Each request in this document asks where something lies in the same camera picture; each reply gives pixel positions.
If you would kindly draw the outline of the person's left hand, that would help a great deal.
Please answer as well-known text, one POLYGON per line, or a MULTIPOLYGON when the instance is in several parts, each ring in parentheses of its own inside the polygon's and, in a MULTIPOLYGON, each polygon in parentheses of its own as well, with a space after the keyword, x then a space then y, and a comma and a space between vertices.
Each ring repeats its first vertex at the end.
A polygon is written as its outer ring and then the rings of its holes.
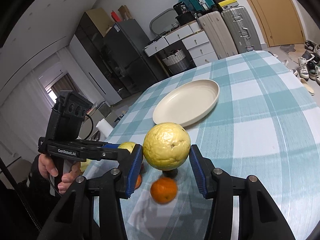
MULTIPOLYGON (((64 194, 76 177, 80 175, 80 167, 80 162, 76 162, 73 164, 71 171, 62 176, 62 181, 57 186, 60 194, 64 194)), ((58 176, 57 168, 55 167, 55 164, 49 155, 40 154, 38 168, 41 176, 43 176, 45 179, 48 179, 48 174, 53 177, 58 176)))

